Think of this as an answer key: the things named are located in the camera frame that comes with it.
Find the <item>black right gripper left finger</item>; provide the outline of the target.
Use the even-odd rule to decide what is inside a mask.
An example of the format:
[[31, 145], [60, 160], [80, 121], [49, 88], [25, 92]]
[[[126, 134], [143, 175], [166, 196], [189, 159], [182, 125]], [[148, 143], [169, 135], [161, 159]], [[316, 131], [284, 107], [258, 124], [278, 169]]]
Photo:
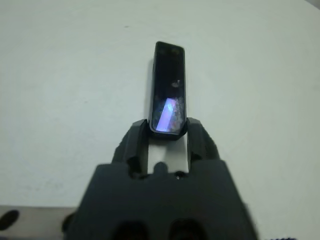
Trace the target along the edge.
[[128, 166], [131, 178], [141, 178], [148, 174], [149, 132], [148, 121], [134, 122], [114, 151], [112, 163]]

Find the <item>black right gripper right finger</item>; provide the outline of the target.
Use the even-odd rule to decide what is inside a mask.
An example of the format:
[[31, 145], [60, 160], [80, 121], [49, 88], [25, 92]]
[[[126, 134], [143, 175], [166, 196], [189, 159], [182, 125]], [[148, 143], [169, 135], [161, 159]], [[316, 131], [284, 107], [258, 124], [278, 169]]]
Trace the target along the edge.
[[187, 119], [187, 162], [191, 173], [216, 173], [221, 166], [218, 147], [202, 123]]

